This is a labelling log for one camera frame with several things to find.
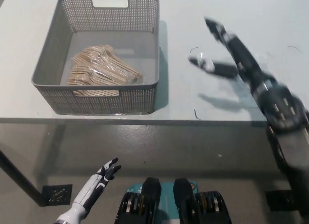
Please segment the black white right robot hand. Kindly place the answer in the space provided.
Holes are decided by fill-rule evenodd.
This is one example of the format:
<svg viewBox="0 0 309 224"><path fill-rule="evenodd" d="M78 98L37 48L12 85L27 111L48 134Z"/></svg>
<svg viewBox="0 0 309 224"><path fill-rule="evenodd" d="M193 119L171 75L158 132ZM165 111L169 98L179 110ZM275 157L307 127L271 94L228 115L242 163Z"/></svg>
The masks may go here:
<svg viewBox="0 0 309 224"><path fill-rule="evenodd" d="M202 53L189 56L191 64L210 75L226 79L236 79L239 76L249 85L252 93L262 93L277 84L273 76L262 71L256 59L235 33L226 31L223 24L218 21L207 17L204 20L215 40L230 53L234 64L215 62Z"/></svg>

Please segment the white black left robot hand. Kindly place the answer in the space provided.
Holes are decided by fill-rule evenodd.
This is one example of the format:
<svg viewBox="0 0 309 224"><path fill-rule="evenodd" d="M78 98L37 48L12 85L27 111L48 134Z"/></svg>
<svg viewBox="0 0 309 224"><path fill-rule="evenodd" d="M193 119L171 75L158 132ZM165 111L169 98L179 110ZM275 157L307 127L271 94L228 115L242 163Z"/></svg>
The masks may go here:
<svg viewBox="0 0 309 224"><path fill-rule="evenodd" d="M121 168L115 166L118 158L108 161L96 173L94 173L73 201L73 205L79 205L89 212L103 193L109 181L114 179L115 173Z"/></svg>

